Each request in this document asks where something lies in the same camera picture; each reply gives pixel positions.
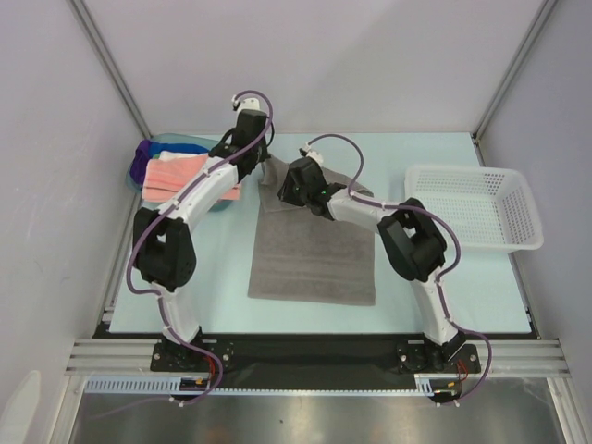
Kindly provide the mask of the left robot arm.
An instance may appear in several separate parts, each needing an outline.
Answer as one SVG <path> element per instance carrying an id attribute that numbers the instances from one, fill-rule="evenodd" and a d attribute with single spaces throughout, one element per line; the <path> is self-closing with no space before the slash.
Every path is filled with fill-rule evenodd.
<path id="1" fill-rule="evenodd" d="M 155 296 L 163 335 L 175 342 L 171 359 L 192 370 L 204 355 L 214 355 L 193 341 L 200 323 L 181 289 L 197 267 L 192 230 L 222 197 L 268 157 L 266 134 L 273 112 L 242 108 L 234 128 L 207 154 L 198 173 L 172 198 L 154 210 L 141 208 L 133 220 L 132 250 L 125 276 L 135 295 Z"/>

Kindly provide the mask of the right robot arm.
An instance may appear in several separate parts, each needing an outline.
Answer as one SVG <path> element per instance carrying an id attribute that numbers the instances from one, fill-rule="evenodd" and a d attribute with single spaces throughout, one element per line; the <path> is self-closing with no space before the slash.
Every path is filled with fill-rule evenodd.
<path id="1" fill-rule="evenodd" d="M 392 269 L 412 284 L 429 344 L 428 365 L 445 372 L 458 363 L 465 334 L 454 325 L 441 286 L 447 243 L 436 226 L 438 219 L 420 201 L 380 202 L 344 184 L 329 183 L 311 157 L 289 164 L 277 196 L 285 204 L 308 208 L 315 216 L 378 235 Z"/>

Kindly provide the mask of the grey terry towel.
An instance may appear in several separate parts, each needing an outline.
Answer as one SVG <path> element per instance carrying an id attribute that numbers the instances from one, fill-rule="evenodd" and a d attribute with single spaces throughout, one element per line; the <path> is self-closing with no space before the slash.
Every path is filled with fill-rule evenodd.
<path id="1" fill-rule="evenodd" d="M 288 164 L 263 163 L 248 296 L 351 306 L 376 304 L 375 234 L 283 203 Z"/>

